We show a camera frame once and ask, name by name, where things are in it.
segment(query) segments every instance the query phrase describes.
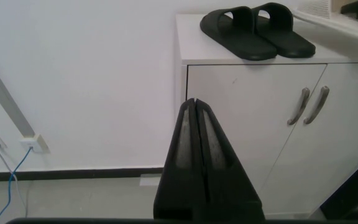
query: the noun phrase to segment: black baseboard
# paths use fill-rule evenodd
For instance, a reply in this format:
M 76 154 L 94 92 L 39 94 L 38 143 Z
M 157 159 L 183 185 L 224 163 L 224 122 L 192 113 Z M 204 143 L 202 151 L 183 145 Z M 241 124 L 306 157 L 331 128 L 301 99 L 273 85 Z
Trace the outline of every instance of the black baseboard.
M 94 169 L 94 170 L 53 170 L 17 172 L 19 180 L 60 180 L 60 179 L 93 179 L 93 178 L 120 178 L 140 177 L 142 174 L 161 174 L 162 167 L 158 168 L 130 168 L 130 169 Z M 0 172 L 0 181 L 8 181 L 11 174 Z

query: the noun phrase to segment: silver handle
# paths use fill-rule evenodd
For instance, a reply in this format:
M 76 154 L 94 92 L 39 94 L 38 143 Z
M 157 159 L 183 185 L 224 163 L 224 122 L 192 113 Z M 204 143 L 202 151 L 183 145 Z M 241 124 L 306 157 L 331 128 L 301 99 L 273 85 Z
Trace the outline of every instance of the silver handle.
M 303 122 L 305 124 L 310 124 L 318 115 L 318 113 L 320 113 L 321 109 L 323 108 L 327 97 L 328 97 L 328 93 L 329 93 L 329 88 L 327 86 L 323 86 L 321 87 L 321 92 L 320 92 L 320 99 L 318 101 L 318 104 L 316 106 L 316 108 L 313 110 L 312 114 L 310 115 L 309 118 L 305 118 L 303 120 Z
M 306 104 L 308 104 L 309 96 L 310 96 L 309 88 L 306 87 L 306 88 L 302 89 L 302 95 L 301 95 L 302 102 L 301 102 L 301 105 L 300 105 L 300 107 L 298 109 L 298 112 L 296 113 L 295 117 L 292 118 L 292 119 L 289 119 L 287 121 L 287 125 L 293 125 L 298 121 L 298 119 L 301 117 L 303 111 L 306 108 Z

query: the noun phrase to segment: black slide sandal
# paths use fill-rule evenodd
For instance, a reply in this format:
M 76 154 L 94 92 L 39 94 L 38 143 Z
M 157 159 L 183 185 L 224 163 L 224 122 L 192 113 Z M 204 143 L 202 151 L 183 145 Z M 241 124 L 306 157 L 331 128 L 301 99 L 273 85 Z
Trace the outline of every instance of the black slide sandal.
M 259 16 L 266 11 L 270 18 Z M 291 11 L 278 3 L 267 3 L 252 9 L 255 21 L 255 33 L 277 48 L 277 53 L 288 58 L 308 58 L 314 55 L 316 47 L 293 32 Z
M 232 13 L 233 19 L 225 15 L 228 12 Z M 254 34 L 254 18 L 248 7 L 212 11 L 204 16 L 200 27 L 206 35 L 239 58 L 266 60 L 277 55 L 274 46 Z

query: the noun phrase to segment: tiled floor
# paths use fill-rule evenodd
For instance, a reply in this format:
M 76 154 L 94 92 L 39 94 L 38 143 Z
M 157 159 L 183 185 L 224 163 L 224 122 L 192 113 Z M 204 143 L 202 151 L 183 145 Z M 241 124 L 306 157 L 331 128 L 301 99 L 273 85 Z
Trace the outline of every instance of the tiled floor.
M 19 187 L 28 217 L 153 218 L 158 177 L 153 178 L 142 182 L 140 178 L 20 181 Z M 12 201 L 0 223 L 25 217 L 16 185 L 11 187 Z M 0 211 L 6 202 L 7 182 L 0 182 Z M 310 218 L 321 220 L 324 216 L 317 211 Z

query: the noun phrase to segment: white cabinet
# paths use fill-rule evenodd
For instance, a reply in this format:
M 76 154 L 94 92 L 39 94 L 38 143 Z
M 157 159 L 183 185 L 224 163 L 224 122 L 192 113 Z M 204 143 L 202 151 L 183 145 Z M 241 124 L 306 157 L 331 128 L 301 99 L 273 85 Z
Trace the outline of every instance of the white cabinet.
M 329 88 L 317 117 L 320 89 Z M 358 63 L 329 64 L 259 196 L 266 213 L 310 213 L 358 168 Z
M 188 98 L 213 109 L 258 192 L 293 126 L 301 91 L 312 90 L 326 65 L 189 66 Z
M 313 57 L 252 62 L 203 34 L 202 17 L 177 15 L 177 108 L 189 98 L 212 107 L 265 214 L 307 216 L 358 168 L 358 42 L 295 21 L 295 31 L 315 44 Z M 326 101 L 305 124 L 322 87 Z M 287 125 L 305 88 L 306 108 Z

